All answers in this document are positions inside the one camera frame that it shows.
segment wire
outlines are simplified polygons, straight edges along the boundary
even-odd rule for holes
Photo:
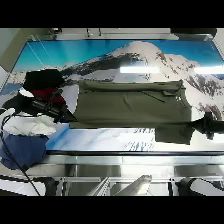
[[[7,155],[10,157],[11,160],[13,160],[13,162],[19,167],[19,169],[22,171],[22,173],[25,175],[25,177],[27,178],[27,180],[30,182],[30,184],[33,186],[34,190],[36,191],[37,195],[38,196],[41,196],[39,191],[37,190],[37,188],[35,187],[34,183],[32,182],[32,180],[29,178],[29,176],[26,174],[26,172],[23,170],[23,168],[19,165],[19,163],[16,161],[16,159],[13,157],[12,153],[10,152],[6,142],[5,142],[5,139],[4,139],[4,136],[3,136],[3,127],[5,125],[5,123],[12,117],[12,116],[6,116],[4,117],[3,121],[2,121],[2,126],[1,126],[1,133],[0,133],[0,137],[1,137],[1,140],[2,140],[2,143],[3,145],[5,146],[5,149],[7,151]]]

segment white garment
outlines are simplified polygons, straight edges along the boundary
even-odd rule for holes
[[[56,132],[56,124],[53,118],[42,115],[39,117],[12,117],[4,125],[3,129],[12,135],[51,135]]]

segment blue sky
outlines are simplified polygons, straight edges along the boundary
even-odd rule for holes
[[[29,42],[24,47],[14,71],[38,70],[43,66],[78,64],[128,45],[134,40],[64,40]],[[223,65],[212,42],[140,40],[150,42],[165,54],[183,55],[201,66]]]

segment red cloth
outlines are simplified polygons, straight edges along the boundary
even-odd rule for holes
[[[57,88],[46,88],[40,90],[31,90],[30,92],[33,93],[34,96],[39,97],[43,100],[49,100],[53,93],[57,91]],[[62,96],[54,97],[52,100],[53,103],[65,103],[65,100]]]

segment blue cloth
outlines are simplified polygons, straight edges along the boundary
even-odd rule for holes
[[[48,141],[46,136],[22,136],[8,135],[5,143],[17,163],[27,170],[30,166],[40,162],[46,155],[45,144]],[[1,163],[11,169],[19,169],[18,166],[10,159],[7,150],[3,145],[0,150]]]

